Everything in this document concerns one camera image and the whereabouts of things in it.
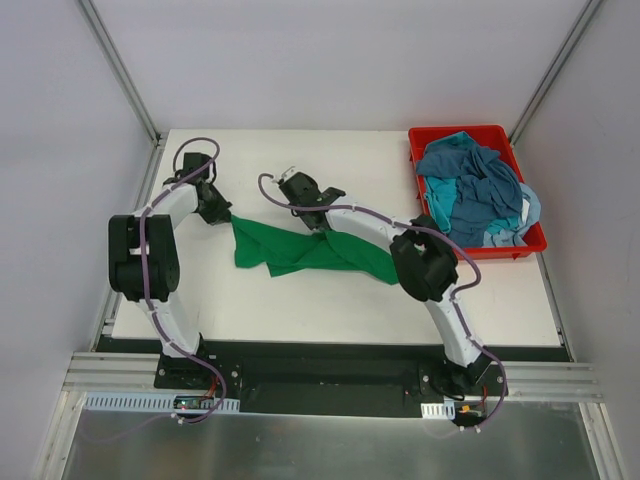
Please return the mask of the green polo shirt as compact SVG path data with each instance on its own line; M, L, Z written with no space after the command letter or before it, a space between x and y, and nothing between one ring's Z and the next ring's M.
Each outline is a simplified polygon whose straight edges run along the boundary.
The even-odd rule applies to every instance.
M237 216L231 225L238 268L264 264L272 277L311 269L355 271L388 285L399 283L390 253L353 235L334 231L305 235Z

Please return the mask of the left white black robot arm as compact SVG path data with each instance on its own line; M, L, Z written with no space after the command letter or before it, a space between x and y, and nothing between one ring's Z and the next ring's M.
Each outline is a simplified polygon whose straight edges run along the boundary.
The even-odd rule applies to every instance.
M231 220L231 203L214 185L215 160L204 153L186 153L182 168L149 204L108 222L110 286L145 314L164 355L183 357L176 375L191 389L209 382L212 367L197 355L201 335L178 295L181 267L175 230L193 215L212 226Z

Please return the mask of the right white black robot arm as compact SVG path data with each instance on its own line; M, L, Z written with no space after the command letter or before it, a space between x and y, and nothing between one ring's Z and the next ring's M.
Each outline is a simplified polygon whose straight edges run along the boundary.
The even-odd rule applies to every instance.
M312 177L295 169L275 183L309 229L349 234L390 253L402 289L426 306L440 334L444 384L457 395L484 385L491 358L457 299L455 248L430 216L394 220L358 205L340 189L320 190Z

